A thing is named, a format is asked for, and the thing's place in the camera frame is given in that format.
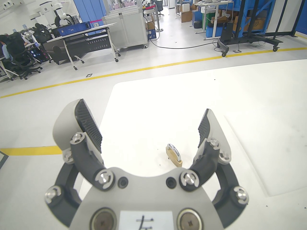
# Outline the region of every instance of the black cable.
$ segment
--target black cable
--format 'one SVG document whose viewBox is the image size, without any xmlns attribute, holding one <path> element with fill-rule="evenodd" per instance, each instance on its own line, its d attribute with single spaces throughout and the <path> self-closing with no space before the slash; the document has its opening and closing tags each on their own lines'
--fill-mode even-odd
<svg viewBox="0 0 307 230">
<path fill-rule="evenodd" d="M 209 44 L 212 44 L 212 43 L 206 43 L 206 44 L 202 44 L 202 45 L 197 45 L 197 46 L 189 46 L 189 47 L 179 47 L 179 48 L 174 48 L 174 47 L 165 47 L 165 46 L 158 46 L 156 45 L 154 42 L 152 42 L 151 39 L 149 39 L 151 41 L 151 43 L 153 43 L 156 47 L 160 47 L 160 48 L 165 48 L 165 49 L 188 49 L 188 48 L 194 48 L 194 47 L 200 47 L 200 46 L 204 46 L 204 45 L 209 45 Z"/>
</svg>

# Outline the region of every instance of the white tabletop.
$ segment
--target white tabletop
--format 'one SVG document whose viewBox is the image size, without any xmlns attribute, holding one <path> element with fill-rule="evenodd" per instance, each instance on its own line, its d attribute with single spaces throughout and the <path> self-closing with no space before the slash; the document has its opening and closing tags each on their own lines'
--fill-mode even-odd
<svg viewBox="0 0 307 230">
<path fill-rule="evenodd" d="M 198 126 L 214 111 L 232 152 L 231 165 L 250 202 L 227 229 L 307 229 L 307 60 L 264 63 L 122 82 L 114 86 L 100 131 L 106 167 L 138 176 L 193 162 Z M 89 189 L 83 182 L 80 195 Z M 204 189 L 219 189 L 214 175 Z"/>
<path fill-rule="evenodd" d="M 82 32 L 77 32 L 77 33 L 73 33 L 73 34 L 70 34 L 70 35 L 54 38 L 52 40 L 47 41 L 47 43 L 50 43 L 50 42 L 53 42 L 53 41 L 56 41 L 56 40 L 60 40 L 60 39 L 64 39 L 64 38 L 69 38 L 69 37 L 77 36 L 77 35 L 80 35 L 80 34 L 85 34 L 85 33 L 89 33 L 89 32 L 95 32 L 95 31 L 98 31 L 98 30 L 103 30 L 103 29 L 105 29 L 107 27 L 110 27 L 110 26 L 113 26 L 115 24 L 117 24 L 117 22 L 111 23 L 111 24 L 102 25 L 102 26 L 95 27 L 95 28 L 90 28 L 90 29 L 87 29 L 87 30 L 82 31 Z"/>
</svg>

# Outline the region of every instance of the black rubber grip pad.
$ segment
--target black rubber grip pad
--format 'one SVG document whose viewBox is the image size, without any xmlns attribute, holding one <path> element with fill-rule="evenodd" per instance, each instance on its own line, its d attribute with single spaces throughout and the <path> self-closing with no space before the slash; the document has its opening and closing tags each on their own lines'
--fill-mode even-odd
<svg viewBox="0 0 307 230">
<path fill-rule="evenodd" d="M 200 147 L 200 145 L 202 144 L 202 142 L 204 141 L 204 139 L 208 138 L 209 133 L 210 133 L 210 123 L 207 117 L 209 109 L 206 109 L 205 115 L 198 127 L 198 131 L 199 131 L 199 136 L 200 136 L 200 141 L 199 141 L 199 145 L 198 147 Z"/>
<path fill-rule="evenodd" d="M 81 99 L 75 109 L 75 117 L 82 131 L 87 133 L 91 141 L 101 152 L 102 135 L 96 126 L 91 113 L 89 112 L 84 99 Z"/>
</svg>

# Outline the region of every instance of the person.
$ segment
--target person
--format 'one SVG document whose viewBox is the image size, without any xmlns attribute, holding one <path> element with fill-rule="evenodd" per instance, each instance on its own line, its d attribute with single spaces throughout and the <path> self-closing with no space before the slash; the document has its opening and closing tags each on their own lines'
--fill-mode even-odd
<svg viewBox="0 0 307 230">
<path fill-rule="evenodd" d="M 5 35 L 0 35 L 0 43 L 2 44 L 2 51 L 3 55 L 6 59 L 10 59 L 13 61 L 13 56 L 10 55 L 9 51 L 7 50 L 7 45 L 9 43 L 9 38 Z"/>
</svg>

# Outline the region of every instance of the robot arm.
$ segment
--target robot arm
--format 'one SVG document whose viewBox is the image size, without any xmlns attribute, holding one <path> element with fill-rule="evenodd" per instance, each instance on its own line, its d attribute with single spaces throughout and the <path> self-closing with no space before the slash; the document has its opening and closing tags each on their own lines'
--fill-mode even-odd
<svg viewBox="0 0 307 230">
<path fill-rule="evenodd" d="M 74 101 L 54 126 L 53 137 L 65 164 L 45 194 L 45 202 L 73 230 L 185 230 L 192 225 L 193 229 L 222 230 L 240 216 L 249 197 L 238 184 L 229 163 L 230 147 L 210 109 L 199 132 L 199 149 L 189 169 L 178 167 L 161 176 L 138 177 L 105 168 L 102 136 L 93 116 L 83 99 Z M 73 189 L 79 172 L 93 185 L 82 202 Z M 201 186 L 213 173 L 221 189 L 210 201 Z"/>
</svg>

